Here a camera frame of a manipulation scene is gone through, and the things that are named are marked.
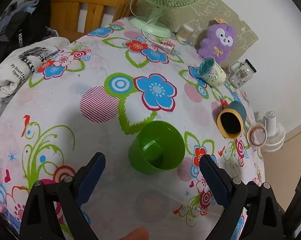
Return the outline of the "person's left hand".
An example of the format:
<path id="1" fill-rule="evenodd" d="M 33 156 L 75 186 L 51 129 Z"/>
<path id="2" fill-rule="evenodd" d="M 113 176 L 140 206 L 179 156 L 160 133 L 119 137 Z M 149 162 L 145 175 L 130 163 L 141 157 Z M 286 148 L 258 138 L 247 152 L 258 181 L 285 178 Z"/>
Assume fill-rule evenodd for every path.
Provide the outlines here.
<path id="1" fill-rule="evenodd" d="M 131 231 L 125 237 L 121 238 L 121 240 L 149 240 L 149 237 L 148 230 L 141 226 Z"/>

